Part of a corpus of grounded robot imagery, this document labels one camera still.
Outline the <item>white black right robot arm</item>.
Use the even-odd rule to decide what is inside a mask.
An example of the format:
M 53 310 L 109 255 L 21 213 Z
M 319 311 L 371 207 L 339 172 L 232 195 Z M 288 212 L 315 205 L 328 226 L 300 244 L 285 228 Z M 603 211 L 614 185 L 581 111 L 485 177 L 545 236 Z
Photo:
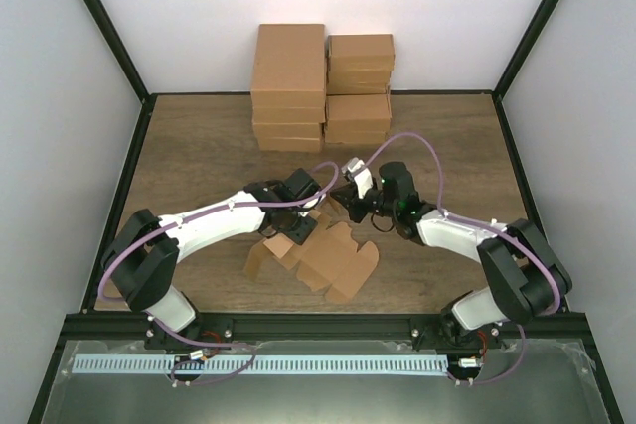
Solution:
M 387 217 L 403 239 L 481 265 L 486 287 L 460 296 L 440 313 L 440 333 L 449 345 L 465 347 L 486 325 L 525 325 L 536 316 L 552 314 L 570 292 L 570 275 L 532 222 L 484 222 L 426 202 L 403 162 L 381 165 L 375 178 L 362 160 L 354 158 L 342 172 L 346 183 L 330 196 L 352 222 Z

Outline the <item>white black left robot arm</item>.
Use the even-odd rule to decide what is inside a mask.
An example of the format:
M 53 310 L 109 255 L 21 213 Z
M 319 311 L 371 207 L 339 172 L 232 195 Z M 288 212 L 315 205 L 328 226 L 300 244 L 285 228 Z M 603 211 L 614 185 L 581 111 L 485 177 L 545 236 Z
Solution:
M 110 281 L 133 312 L 144 312 L 168 329 L 180 348 L 194 347 L 203 324 L 191 301 L 173 285 L 177 264 L 210 245 L 236 235 L 272 231 L 302 244 L 316 228 L 309 215 L 324 196 L 302 168 L 283 181 L 250 183 L 224 201 L 197 210 L 156 216 L 133 214 L 101 257 L 105 297 Z

